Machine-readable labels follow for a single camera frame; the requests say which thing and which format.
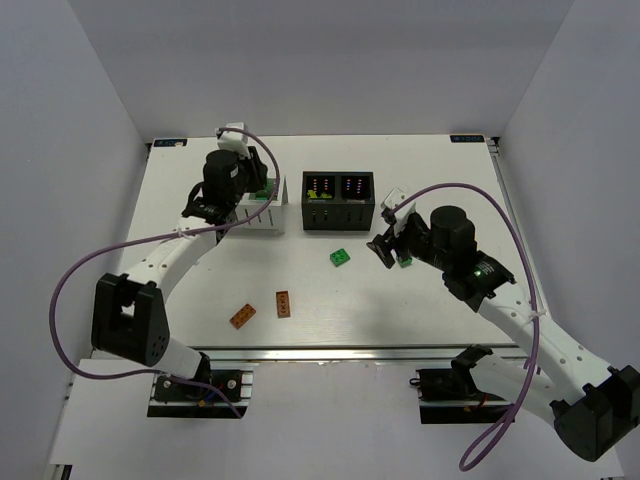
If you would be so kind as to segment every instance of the lego brick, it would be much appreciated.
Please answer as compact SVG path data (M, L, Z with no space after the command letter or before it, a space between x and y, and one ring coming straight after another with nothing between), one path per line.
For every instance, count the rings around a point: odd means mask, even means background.
M264 190L259 190L254 194L255 200L266 200L267 198L269 198L269 195L271 195L271 192L273 191L273 187L275 187L275 183L275 178L267 178L267 185L265 186Z
M404 262L402 262L402 261L400 261L400 259L398 259L398 264L400 265L400 268L406 268L409 265L411 265L412 262L413 262L413 258L412 257L409 257Z
M239 329L255 314L256 309L247 303L244 307L238 310L238 313L231 317L229 321L231 322L231 325L236 327L236 329Z
M349 260L351 260L351 257L349 256L349 254L346 252L344 248L341 248L340 250L336 250L331 255L329 255L329 259L331 259L331 261L336 267L339 267L343 263L346 263Z
M276 306L278 308L278 318L287 318L291 316L289 292L276 292Z

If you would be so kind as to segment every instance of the white block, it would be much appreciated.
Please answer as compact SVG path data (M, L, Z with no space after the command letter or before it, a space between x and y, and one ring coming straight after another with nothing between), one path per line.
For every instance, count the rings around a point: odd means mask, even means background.
M244 122L227 123L226 126L248 130ZM249 158L251 154L249 153L248 142L249 138L240 132L222 132L220 138L218 138L218 148L220 150L231 150L245 158Z
M255 195L246 193L244 197L242 197L242 200L240 200L238 208L236 208L238 220L247 218L265 202L262 199L252 199L253 196ZM236 228L245 230L273 230L278 233L284 233L284 212L282 209L287 203L289 203L287 197L287 179L283 176L280 180L280 186L278 187L278 196L271 202L267 210L258 215L257 218L251 220L251 222Z

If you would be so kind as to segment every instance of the black bracket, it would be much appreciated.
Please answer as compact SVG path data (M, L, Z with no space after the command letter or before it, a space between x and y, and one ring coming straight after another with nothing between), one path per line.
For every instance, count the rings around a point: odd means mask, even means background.
M475 395L479 391L471 377L470 370L476 366L478 360L487 355L493 355L493 350L489 347L471 345L451 360L451 378L467 396Z
M417 373L419 378L409 383L420 389L420 423L423 425L495 423L508 408L487 404L504 400L460 383L459 376L450 368L426 368Z
M378 255L378 258L387 268L391 268L396 264L393 254L391 253L393 238L393 227L389 227L389 230L384 236L376 235L372 241L367 243L367 247Z
M575 404L551 402L558 436L589 462L598 460L640 421L640 374L630 366L610 371L602 385L585 385L586 395Z
M133 315L124 312L132 305ZM158 363L169 345L169 324L156 284L103 275L96 285L91 344L147 367Z

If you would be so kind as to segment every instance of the white cable clip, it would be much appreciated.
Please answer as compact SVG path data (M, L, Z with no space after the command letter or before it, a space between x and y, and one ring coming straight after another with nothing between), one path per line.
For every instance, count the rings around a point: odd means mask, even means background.
M176 233L178 234L178 238L187 238L189 236L186 233L184 233L184 231L182 230L182 227L176 228Z
M538 312L536 312L535 310L531 310L531 312L529 313L529 320L533 320L535 317L542 317L546 314L547 311L544 308Z

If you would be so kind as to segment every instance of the white holder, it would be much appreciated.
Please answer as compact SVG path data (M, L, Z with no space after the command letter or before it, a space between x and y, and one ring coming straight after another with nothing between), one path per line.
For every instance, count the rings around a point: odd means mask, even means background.
M247 218L264 204L264 199L256 200L254 197L255 194L250 193L246 193L242 197L242 200L240 200L236 208L238 220ZM243 230L272 230L278 233L284 233L283 206L287 203L289 203L287 179L283 176L280 180L280 186L278 187L278 195L269 207L249 223L244 223L236 228Z

